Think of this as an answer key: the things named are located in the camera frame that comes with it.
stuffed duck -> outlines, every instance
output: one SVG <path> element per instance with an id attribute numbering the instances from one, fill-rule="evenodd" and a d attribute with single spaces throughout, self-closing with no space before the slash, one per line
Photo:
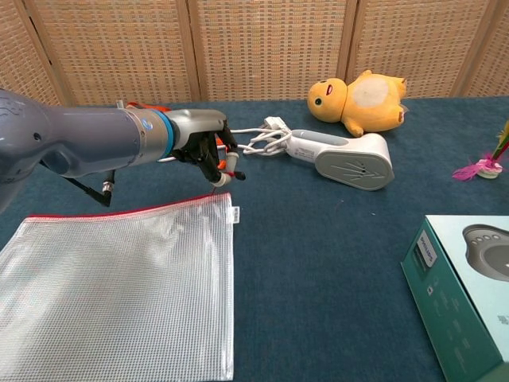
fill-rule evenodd
<path id="1" fill-rule="evenodd" d="M 342 122 L 354 137 L 388 131 L 404 122 L 406 80 L 364 71 L 346 85 L 339 78 L 315 83 L 308 93 L 311 114 L 330 123 Z"/>

teal box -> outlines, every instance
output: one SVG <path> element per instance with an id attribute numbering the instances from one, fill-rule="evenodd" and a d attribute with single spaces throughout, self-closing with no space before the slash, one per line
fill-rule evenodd
<path id="1" fill-rule="evenodd" d="M 428 215 L 402 261 L 449 382 L 509 381 L 509 216 Z"/>

gray speaker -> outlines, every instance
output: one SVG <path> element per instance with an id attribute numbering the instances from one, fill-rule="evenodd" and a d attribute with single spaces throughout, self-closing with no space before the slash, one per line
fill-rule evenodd
<path id="1" fill-rule="evenodd" d="M 463 230 L 470 266 L 491 279 L 509 282 L 509 232 L 486 224 Z"/>

power cord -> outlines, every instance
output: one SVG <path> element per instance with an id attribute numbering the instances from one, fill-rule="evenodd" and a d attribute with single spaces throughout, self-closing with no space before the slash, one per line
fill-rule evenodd
<path id="1" fill-rule="evenodd" d="M 286 150 L 285 142 L 292 137 L 292 131 L 286 126 L 279 117 L 267 117 L 263 120 L 263 125 L 252 129 L 232 130 L 233 134 L 260 133 L 252 138 L 248 145 L 238 145 L 243 150 L 243 154 L 258 154 L 262 156 L 273 156 L 284 153 Z M 255 148 L 259 142 L 267 142 L 262 148 Z M 218 150 L 224 150 L 224 145 L 217 146 Z M 175 161 L 174 157 L 159 159 L 158 162 L 165 163 Z"/>

blue table surface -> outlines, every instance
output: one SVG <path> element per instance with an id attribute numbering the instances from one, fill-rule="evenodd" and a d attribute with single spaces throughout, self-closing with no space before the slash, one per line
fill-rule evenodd
<path id="1" fill-rule="evenodd" d="M 322 177 L 288 155 L 242 156 L 247 175 L 223 191 L 235 226 L 235 376 L 243 381 L 443 381 L 400 262 L 426 214 L 509 215 L 509 176 L 452 179 L 494 149 L 509 98 L 406 99 L 403 126 L 382 133 L 395 179 L 367 192 Z M 349 137 L 304 101 L 181 103 L 223 111 L 231 129 L 280 116 L 290 129 Z M 247 143 L 253 134 L 236 134 Z M 102 175 L 82 181 L 97 189 Z M 0 247 L 33 213 L 145 208 L 209 193 L 179 162 L 117 172 L 109 209 L 38 168 L 0 216 Z"/>

